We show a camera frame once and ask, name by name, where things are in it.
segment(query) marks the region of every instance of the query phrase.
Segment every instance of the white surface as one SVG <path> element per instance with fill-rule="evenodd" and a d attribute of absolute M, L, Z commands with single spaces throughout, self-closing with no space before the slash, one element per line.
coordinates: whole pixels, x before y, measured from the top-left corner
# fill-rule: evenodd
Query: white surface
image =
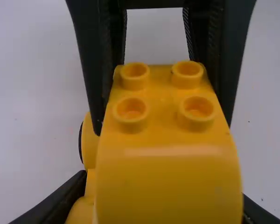
<path fill-rule="evenodd" d="M 84 168 L 80 67 L 64 1 L 0 0 L 0 224 Z"/>
<path fill-rule="evenodd" d="M 244 192 L 280 218 L 280 0 L 254 9 L 231 132 Z"/>
<path fill-rule="evenodd" d="M 127 61 L 188 58 L 181 9 L 128 16 Z M 77 134 L 87 110 L 65 2 L 0 0 L 0 224 L 83 169 Z M 280 217 L 280 0 L 256 5 L 231 130 L 244 192 Z"/>

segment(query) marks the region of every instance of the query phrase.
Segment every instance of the yellow toy vehicle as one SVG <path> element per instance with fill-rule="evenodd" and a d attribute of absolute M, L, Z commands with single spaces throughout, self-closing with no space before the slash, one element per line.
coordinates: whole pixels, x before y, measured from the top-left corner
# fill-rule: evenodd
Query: yellow toy vehicle
<path fill-rule="evenodd" d="M 255 1 L 66 1 L 90 107 L 85 171 L 12 223 L 280 223 L 242 194 L 229 130 Z M 152 7 L 183 7 L 190 60 L 124 64 L 126 10 Z"/>

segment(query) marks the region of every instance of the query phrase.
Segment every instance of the black plastic part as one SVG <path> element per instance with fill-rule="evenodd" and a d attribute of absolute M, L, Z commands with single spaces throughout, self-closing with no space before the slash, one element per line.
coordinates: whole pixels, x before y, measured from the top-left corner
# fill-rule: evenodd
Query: black plastic part
<path fill-rule="evenodd" d="M 214 0 L 210 4 L 206 68 L 210 82 L 217 94 L 219 92 L 220 62 L 222 60 L 221 45 L 224 24 L 224 1 Z"/>
<path fill-rule="evenodd" d="M 255 3 L 256 0 L 224 1 L 217 96 L 229 125 L 231 124 L 250 18 Z"/>
<path fill-rule="evenodd" d="M 191 39 L 195 55 L 193 60 L 203 64 L 206 64 L 208 47 L 209 8 L 210 0 L 204 0 L 191 2 L 187 8 L 183 9 L 189 57 L 193 58 L 189 48 L 189 39 Z"/>
<path fill-rule="evenodd" d="M 280 219 L 244 195 L 243 224 L 280 224 Z"/>
<path fill-rule="evenodd" d="M 82 122 L 82 124 L 80 126 L 79 140 L 78 140 L 78 148 L 79 148 L 80 160 L 83 163 L 83 157 L 82 157 L 82 127 L 83 127 L 83 122 Z"/>
<path fill-rule="evenodd" d="M 77 172 L 50 196 L 10 224 L 64 224 L 75 201 L 85 193 L 87 173 Z"/>
<path fill-rule="evenodd" d="M 109 0 L 66 3 L 76 32 L 93 131 L 100 135 L 113 71 L 124 62 L 126 10 Z"/>

